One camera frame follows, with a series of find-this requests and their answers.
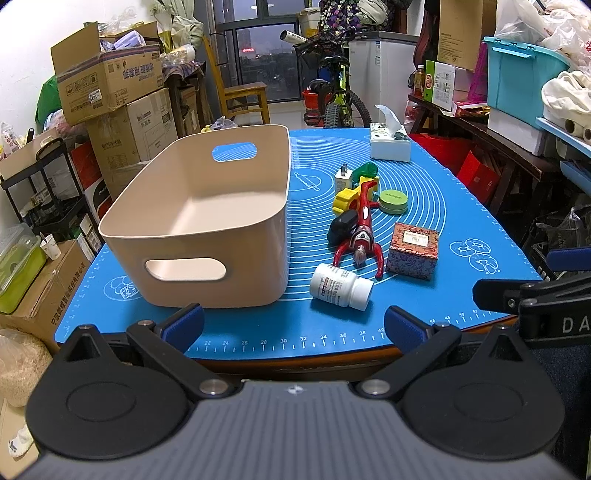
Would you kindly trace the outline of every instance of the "white wall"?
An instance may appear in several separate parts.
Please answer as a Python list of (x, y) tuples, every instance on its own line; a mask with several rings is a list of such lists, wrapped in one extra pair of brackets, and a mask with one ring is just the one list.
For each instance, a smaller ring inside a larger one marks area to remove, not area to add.
[[(35, 127), (41, 85), (53, 72), (50, 48), (80, 30), (84, 22), (107, 21), (132, 6), (137, 20), (153, 21), (150, 0), (12, 0), (0, 11), (0, 121), (26, 135)], [(0, 232), (17, 223), (0, 191)]]
[(423, 24), (425, 0), (414, 0), (407, 10), (407, 33), (418, 36)]

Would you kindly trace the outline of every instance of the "stacked cardboard box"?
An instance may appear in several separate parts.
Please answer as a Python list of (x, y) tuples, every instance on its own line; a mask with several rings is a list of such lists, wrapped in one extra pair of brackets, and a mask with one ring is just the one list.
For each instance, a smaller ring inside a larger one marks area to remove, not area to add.
[(178, 138), (166, 88), (93, 118), (86, 128), (113, 200)]
[(177, 139), (163, 89), (157, 24), (133, 30), (145, 46), (102, 52), (98, 26), (89, 24), (51, 49), (64, 116), (70, 125), (86, 122), (102, 173), (95, 190), (104, 181), (113, 200)]

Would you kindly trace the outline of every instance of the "tissue box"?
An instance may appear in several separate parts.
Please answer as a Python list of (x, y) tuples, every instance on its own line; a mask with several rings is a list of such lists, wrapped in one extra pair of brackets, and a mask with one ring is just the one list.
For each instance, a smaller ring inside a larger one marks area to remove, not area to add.
[(410, 161), (410, 138), (401, 128), (393, 135), (385, 124), (371, 124), (369, 155), (377, 160)]

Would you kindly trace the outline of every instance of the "plastic container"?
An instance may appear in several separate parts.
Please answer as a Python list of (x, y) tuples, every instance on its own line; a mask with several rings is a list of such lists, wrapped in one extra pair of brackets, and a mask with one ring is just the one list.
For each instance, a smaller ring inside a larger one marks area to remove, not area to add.
[(555, 51), (527, 43), (485, 37), (488, 44), (488, 105), (541, 130), (535, 119), (542, 116), (542, 87), (569, 60)]
[(308, 110), (318, 110), (318, 94), (312, 93), (309, 88), (301, 93), (304, 96), (304, 105)]
[(374, 282), (353, 272), (321, 263), (310, 282), (310, 295), (339, 307), (351, 307), (362, 312), (368, 306)]
[(121, 193), (99, 233), (154, 305), (272, 303), (288, 280), (290, 162), (282, 125), (180, 138)]
[(0, 312), (12, 313), (47, 259), (41, 240), (24, 223), (0, 236)]
[(320, 8), (304, 8), (297, 14), (300, 22), (300, 32), (303, 36), (310, 38), (318, 33), (318, 23), (320, 22)]

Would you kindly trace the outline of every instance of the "beige plastic storage bin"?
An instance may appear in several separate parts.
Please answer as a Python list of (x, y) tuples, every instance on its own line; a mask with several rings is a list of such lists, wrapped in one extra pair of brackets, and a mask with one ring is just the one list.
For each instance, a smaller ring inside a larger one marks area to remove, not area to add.
[[(253, 158), (213, 159), (215, 147), (243, 142), (256, 146)], [(272, 303), (288, 280), (290, 161), (282, 125), (181, 138), (134, 178), (99, 232), (150, 303)]]

